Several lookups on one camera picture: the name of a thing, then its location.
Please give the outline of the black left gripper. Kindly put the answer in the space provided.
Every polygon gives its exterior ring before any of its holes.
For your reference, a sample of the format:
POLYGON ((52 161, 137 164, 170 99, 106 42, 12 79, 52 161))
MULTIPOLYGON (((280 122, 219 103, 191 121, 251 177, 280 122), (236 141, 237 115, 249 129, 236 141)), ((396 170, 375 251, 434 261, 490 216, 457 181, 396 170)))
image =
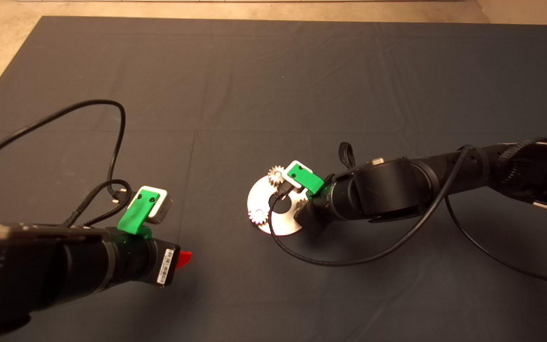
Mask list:
POLYGON ((126 282, 143 282, 153 286, 170 286, 175 270, 191 261, 192 253, 176 243, 135 235, 115 235, 113 274, 110 286, 126 282))

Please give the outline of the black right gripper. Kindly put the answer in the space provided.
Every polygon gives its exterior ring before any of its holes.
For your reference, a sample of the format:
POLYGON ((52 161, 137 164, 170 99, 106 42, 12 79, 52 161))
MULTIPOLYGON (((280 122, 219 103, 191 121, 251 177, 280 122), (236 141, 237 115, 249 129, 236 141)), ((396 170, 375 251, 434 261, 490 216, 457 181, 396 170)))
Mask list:
POLYGON ((311 236, 320 236, 330 223, 347 221, 343 213, 347 203, 347 182, 331 178, 295 213, 295 221, 311 236))

